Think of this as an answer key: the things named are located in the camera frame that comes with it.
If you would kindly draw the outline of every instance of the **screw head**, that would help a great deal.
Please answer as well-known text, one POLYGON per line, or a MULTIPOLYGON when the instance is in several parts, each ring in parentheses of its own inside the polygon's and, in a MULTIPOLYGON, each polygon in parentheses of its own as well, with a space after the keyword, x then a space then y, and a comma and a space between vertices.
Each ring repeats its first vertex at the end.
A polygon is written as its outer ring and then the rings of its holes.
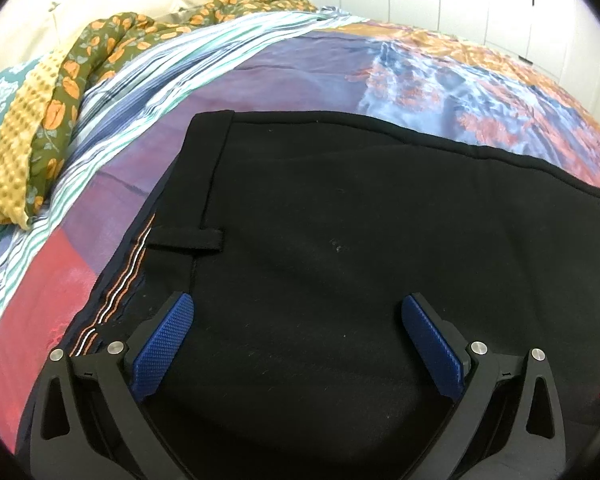
POLYGON ((107 346, 107 352, 112 355, 119 354, 125 349, 125 344, 122 341, 114 341, 107 346))
POLYGON ((546 357, 546 355, 544 355, 544 352, 539 348, 534 348, 531 351, 531 355, 536 361, 544 361, 544 358, 546 357))
POLYGON ((471 351, 474 354, 485 355, 487 353, 487 345, 485 345, 482 341, 474 341, 471 343, 471 351))
POLYGON ((60 359, 62 359, 62 356, 64 356, 64 352, 62 351, 62 349, 56 348, 51 352, 51 354, 49 354, 49 359, 51 359, 52 361, 59 361, 60 359))

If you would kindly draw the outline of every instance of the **blue gripper pad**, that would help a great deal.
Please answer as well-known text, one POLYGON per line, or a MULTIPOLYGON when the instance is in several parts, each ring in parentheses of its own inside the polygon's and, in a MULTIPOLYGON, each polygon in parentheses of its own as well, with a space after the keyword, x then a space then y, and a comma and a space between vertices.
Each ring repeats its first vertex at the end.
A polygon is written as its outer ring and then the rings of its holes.
POLYGON ((193 323, 193 300, 182 294, 149 337, 133 363, 131 393, 136 402, 153 395, 193 323))
POLYGON ((439 393, 458 400, 464 392, 462 363, 413 296, 402 302, 402 323, 439 393))

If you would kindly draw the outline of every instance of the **colorful bedspread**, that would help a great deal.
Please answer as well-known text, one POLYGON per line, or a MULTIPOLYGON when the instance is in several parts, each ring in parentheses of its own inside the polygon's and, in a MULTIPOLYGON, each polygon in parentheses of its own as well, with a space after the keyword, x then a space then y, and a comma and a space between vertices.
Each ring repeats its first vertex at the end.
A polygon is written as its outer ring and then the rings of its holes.
POLYGON ((176 79, 170 73, 159 83, 149 76, 155 68, 149 57, 138 58, 87 97, 50 208, 30 233, 0 234, 0 262, 10 262, 0 267, 0 435, 12 449, 48 352, 84 306, 196 113, 366 114, 423 134, 543 158, 600 187, 600 126, 550 79, 439 34, 337 25, 295 28, 297 34, 249 56, 240 57, 244 43, 231 42, 183 56, 169 69, 180 70, 176 79), (239 61, 227 64, 220 55, 227 51, 239 61))
POLYGON ((0 224, 27 229, 65 164, 85 91, 145 51, 254 12, 316 8, 308 0, 211 0, 162 23, 122 12, 88 24, 27 73, 0 122, 0 224))

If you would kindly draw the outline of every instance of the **black trousers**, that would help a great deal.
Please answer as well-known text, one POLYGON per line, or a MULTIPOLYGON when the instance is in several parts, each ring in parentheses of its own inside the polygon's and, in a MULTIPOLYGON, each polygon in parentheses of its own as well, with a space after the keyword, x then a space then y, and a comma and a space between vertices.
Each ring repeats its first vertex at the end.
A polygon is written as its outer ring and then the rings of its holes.
POLYGON ((600 423, 600 190, 541 160, 333 112, 196 116, 125 338, 193 327, 146 404, 199 478, 398 478, 449 409, 401 326, 547 354, 573 455, 600 423))

